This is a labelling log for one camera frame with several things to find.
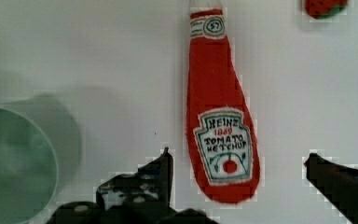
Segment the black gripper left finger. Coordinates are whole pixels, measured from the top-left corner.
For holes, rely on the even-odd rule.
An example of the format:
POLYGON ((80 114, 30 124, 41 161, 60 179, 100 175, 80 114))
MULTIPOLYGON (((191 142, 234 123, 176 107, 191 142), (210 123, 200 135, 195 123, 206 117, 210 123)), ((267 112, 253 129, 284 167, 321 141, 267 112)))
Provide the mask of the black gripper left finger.
POLYGON ((96 203, 104 210, 125 202, 159 202, 170 204, 173 179, 173 157, 169 148, 136 173, 120 174, 96 189, 96 203))

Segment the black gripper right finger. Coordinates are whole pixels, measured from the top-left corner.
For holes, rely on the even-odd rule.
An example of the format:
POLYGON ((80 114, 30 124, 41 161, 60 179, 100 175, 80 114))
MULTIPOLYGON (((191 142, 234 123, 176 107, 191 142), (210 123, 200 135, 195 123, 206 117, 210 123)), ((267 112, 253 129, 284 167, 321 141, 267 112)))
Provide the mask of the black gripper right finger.
POLYGON ((307 180, 352 224, 358 224, 358 169, 310 153, 304 162, 307 180))

